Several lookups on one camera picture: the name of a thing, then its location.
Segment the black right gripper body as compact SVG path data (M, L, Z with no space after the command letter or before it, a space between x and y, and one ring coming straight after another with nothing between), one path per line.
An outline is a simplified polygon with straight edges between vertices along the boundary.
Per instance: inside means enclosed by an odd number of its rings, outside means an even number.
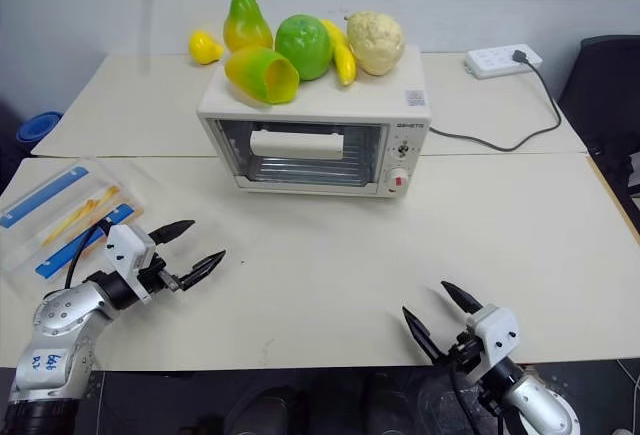
M455 366L461 371L472 371L481 363L481 355L484 352L482 339L467 329L456 336L455 343L440 359L440 365Z

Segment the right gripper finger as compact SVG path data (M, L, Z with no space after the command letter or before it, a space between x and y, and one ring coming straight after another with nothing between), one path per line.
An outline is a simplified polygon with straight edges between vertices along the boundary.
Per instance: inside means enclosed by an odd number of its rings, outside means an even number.
M402 307L402 313L409 332L418 346L423 350L433 365L442 365L444 363L444 353L431 339L429 330L407 307Z
M475 314L483 308L483 305L473 295L457 285L447 281L442 281L441 285L464 313Z

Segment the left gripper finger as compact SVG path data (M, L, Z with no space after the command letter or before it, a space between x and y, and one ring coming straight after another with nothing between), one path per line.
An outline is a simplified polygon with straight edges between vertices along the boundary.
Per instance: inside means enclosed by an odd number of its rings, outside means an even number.
M149 233L149 237L156 245L167 244L180 237L194 224L194 220L179 220L153 230Z
M189 273L177 279L178 288L187 291L200 283L214 271L225 256L226 251L221 250L197 262Z

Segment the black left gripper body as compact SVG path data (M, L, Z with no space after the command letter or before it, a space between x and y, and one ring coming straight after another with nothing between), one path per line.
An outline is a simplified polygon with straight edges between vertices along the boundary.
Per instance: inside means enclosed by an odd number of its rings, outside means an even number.
M149 294L180 289L178 278L166 271L166 262L158 254L153 255L148 267L138 271L137 280Z

